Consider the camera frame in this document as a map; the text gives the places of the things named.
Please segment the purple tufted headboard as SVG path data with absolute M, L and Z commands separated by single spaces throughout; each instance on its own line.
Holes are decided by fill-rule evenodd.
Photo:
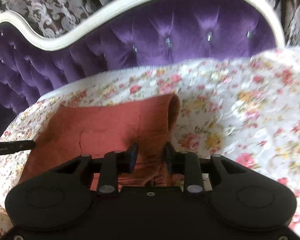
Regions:
M 19 113 L 106 70 L 250 57 L 284 46 L 266 0 L 114 0 L 57 38 L 39 35 L 17 12 L 0 12 L 0 104 Z

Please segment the rust red pants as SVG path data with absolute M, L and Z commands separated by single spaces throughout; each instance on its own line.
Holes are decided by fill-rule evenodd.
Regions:
M 177 121 L 180 102 L 175 94 L 104 107 L 60 107 L 36 139 L 20 182 L 42 174 L 82 154 L 102 158 L 108 152 L 138 145 L 132 174 L 119 176 L 119 186 L 172 186 L 181 176 L 170 175 L 163 157 Z

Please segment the floral bed sheet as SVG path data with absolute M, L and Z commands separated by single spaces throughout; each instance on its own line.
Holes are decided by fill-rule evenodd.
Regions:
M 114 106 L 171 93 L 180 100 L 175 148 L 222 154 L 288 186 L 298 202 L 290 228 L 300 236 L 300 47 L 96 74 L 42 96 L 0 141 L 36 139 L 61 106 Z

